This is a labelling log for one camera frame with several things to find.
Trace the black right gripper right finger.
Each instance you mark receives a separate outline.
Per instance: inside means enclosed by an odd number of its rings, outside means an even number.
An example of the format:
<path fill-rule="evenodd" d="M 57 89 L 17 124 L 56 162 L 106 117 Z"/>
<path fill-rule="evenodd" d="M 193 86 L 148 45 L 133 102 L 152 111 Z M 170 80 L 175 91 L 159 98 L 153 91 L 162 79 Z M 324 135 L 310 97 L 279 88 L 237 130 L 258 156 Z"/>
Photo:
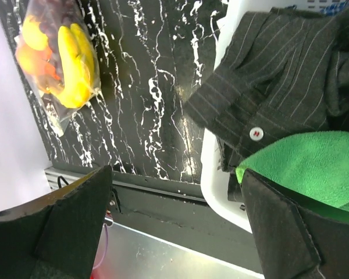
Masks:
<path fill-rule="evenodd" d="M 265 278 L 349 278 L 349 212 L 251 169 L 241 190 Z"/>

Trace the fake orange fruit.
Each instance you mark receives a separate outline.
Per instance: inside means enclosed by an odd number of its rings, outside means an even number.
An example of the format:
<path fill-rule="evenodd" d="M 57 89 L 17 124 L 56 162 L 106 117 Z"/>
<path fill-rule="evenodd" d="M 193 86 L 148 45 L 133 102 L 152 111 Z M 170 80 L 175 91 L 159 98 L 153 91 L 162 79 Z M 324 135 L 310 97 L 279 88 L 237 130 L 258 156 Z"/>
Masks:
<path fill-rule="evenodd" d="M 40 21 L 34 15 L 26 16 L 15 53 L 20 67 L 32 76 L 51 76 L 54 71 L 49 63 L 51 54 L 48 37 L 40 30 Z"/>

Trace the clear zip top bag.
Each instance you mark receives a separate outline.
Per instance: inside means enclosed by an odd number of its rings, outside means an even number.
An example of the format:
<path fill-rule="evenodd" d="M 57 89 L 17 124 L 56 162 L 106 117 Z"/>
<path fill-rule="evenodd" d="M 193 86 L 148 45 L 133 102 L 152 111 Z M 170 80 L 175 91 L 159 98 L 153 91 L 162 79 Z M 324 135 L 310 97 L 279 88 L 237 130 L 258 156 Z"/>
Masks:
<path fill-rule="evenodd" d="M 77 2 L 30 1 L 15 57 L 51 128 L 62 136 L 101 86 L 97 54 Z"/>

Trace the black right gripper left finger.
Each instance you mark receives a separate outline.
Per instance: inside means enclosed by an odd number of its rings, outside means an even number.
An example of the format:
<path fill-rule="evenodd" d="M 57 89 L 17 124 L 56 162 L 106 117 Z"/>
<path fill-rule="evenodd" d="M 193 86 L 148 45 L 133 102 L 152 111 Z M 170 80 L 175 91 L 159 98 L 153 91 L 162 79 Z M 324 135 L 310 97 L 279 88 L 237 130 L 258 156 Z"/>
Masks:
<path fill-rule="evenodd" d="M 90 278 L 112 169 L 0 212 L 0 278 Z"/>

